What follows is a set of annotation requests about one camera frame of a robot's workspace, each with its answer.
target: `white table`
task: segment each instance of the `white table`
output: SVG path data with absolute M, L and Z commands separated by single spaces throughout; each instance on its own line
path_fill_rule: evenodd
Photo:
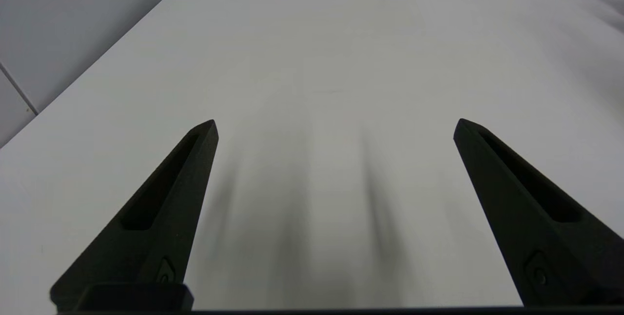
M 195 308 L 520 304 L 455 124 L 624 234 L 623 7 L 163 0 L 0 150 L 2 312 L 53 313 L 53 282 L 207 119 Z M 394 221 L 386 261 L 367 197 Z

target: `white wall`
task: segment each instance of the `white wall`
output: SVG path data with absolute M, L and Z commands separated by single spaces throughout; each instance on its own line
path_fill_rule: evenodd
M 33 111 L 0 71 L 0 148 L 34 117 Z
M 0 0 L 0 62 L 41 111 L 159 1 Z

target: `black plastic part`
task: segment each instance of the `black plastic part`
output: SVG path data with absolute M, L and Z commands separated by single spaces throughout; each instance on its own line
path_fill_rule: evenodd
M 454 140 L 525 306 L 624 303 L 622 238 L 483 126 Z
M 99 284 L 182 283 L 217 142 L 213 120 L 182 138 L 54 284 L 59 312 Z
M 76 311 L 189 311 L 193 295 L 177 283 L 99 284 L 87 288 Z

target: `screw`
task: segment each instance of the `screw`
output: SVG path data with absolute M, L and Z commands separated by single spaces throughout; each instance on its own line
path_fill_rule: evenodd
M 546 286 L 546 284 L 548 283 L 548 278 L 546 278 L 546 272 L 543 269 L 535 269 L 533 277 L 535 278 L 535 281 L 537 281 L 537 283 L 541 284 L 542 286 Z

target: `wall seam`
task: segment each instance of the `wall seam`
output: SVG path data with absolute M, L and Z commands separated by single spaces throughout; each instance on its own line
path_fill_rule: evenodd
M 33 106 L 33 104 L 31 103 L 31 101 L 28 99 L 28 97 L 25 95 L 24 91 L 22 91 L 22 89 L 20 88 L 20 86 L 18 86 L 18 83 L 15 82 L 15 80 L 13 79 L 13 77 L 11 77 L 11 74 L 9 73 L 9 71 L 6 70 L 6 68 L 4 67 L 4 65 L 2 64 L 2 62 L 0 61 L 0 71 L 5 75 L 5 77 L 9 80 L 9 82 L 11 83 L 11 85 L 13 86 L 13 88 L 15 88 L 15 90 L 18 92 L 19 96 L 22 97 L 22 99 L 24 100 L 24 102 L 26 103 L 26 105 L 28 106 L 28 108 L 31 108 L 31 111 L 33 112 L 33 114 L 35 116 L 39 115 L 39 112 L 37 111 L 37 109 Z

